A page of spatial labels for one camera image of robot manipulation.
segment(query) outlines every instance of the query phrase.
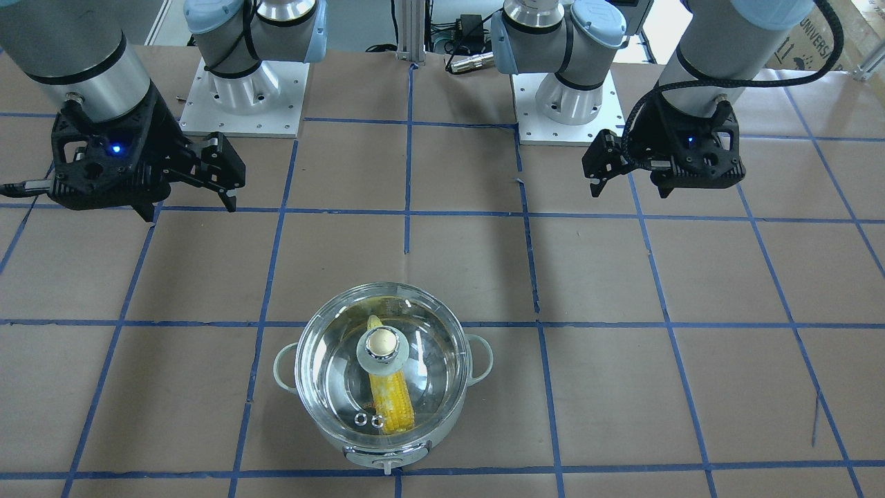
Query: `floor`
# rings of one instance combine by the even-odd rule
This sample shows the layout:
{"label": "floor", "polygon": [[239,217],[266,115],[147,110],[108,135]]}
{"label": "floor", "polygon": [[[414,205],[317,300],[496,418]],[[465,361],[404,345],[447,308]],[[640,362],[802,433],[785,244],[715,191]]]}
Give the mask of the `floor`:
{"label": "floor", "polygon": [[[139,53],[180,113],[196,49]],[[237,214],[183,184],[151,225],[5,199],[0,495],[885,496],[885,112],[865,86],[748,90],[737,188],[661,200],[635,174],[593,199],[582,149],[518,146],[506,77],[442,65],[330,52],[297,141],[233,141]],[[660,70],[616,65],[622,104]],[[54,112],[0,55],[5,182],[47,174]],[[379,280],[496,353],[392,477],[347,462],[270,369]]]}

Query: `mounting plate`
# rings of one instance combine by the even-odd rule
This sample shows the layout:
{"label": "mounting plate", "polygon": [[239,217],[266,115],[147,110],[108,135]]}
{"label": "mounting plate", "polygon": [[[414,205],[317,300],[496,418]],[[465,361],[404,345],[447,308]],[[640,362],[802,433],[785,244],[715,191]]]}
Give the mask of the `mounting plate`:
{"label": "mounting plate", "polygon": [[280,101],[267,112],[238,115],[227,113],[214,101],[209,73],[200,59],[188,102],[181,114],[181,131],[187,136],[200,137],[221,131],[226,136],[297,138],[310,65],[280,61],[266,61],[265,64],[280,78]]}
{"label": "mounting plate", "polygon": [[513,101],[519,122],[519,143],[526,145],[588,146],[600,130],[608,128],[620,134],[624,116],[620,109],[618,92],[614,89],[612,73],[605,76],[603,104],[596,118],[578,126],[564,125],[543,115],[535,103],[535,93],[547,76],[545,73],[514,74]]}

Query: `light blue joint cap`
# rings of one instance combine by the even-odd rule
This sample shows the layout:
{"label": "light blue joint cap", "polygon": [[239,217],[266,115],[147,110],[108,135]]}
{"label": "light blue joint cap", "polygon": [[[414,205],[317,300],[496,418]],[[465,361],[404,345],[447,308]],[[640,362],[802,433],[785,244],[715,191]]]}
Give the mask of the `light blue joint cap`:
{"label": "light blue joint cap", "polygon": [[185,0],[184,19],[191,33],[202,35],[228,22],[240,9],[242,0]]}
{"label": "light blue joint cap", "polygon": [[624,42],[627,20],[605,0],[574,0],[572,19],[587,36],[610,49],[619,49]]}
{"label": "light blue joint cap", "polygon": [[326,0],[317,2],[317,11],[314,14],[313,34],[307,43],[307,52],[304,54],[304,62],[320,62],[326,58],[326,44],[328,32],[326,31]]}
{"label": "light blue joint cap", "polygon": [[752,25],[769,31],[791,29],[812,11],[813,0],[731,0]]}
{"label": "light blue joint cap", "polygon": [[495,67],[501,74],[519,74],[516,67],[516,58],[513,56],[513,47],[510,45],[510,36],[507,35],[507,27],[501,18],[501,12],[492,16],[491,23],[492,53],[495,54]]}

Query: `glass lid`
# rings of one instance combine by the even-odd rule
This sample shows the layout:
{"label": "glass lid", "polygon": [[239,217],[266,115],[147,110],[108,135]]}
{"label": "glass lid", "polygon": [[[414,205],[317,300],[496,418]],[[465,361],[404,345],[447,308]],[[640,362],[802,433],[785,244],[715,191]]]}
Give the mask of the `glass lid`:
{"label": "glass lid", "polygon": [[366,284],[311,319],[296,385],[323,430],[379,450],[408,445],[457,406],[472,365],[451,311],[406,284]]}

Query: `corn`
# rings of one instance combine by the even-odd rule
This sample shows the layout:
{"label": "corn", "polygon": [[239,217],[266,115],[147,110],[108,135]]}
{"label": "corn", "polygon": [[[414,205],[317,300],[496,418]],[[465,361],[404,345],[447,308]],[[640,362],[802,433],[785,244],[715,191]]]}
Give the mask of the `corn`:
{"label": "corn", "polygon": [[[367,330],[380,326],[381,320],[377,316],[369,316]],[[382,432],[396,434],[409,431],[415,426],[415,411],[402,370],[388,376],[369,374],[369,385],[372,387],[375,413],[384,417]]]}

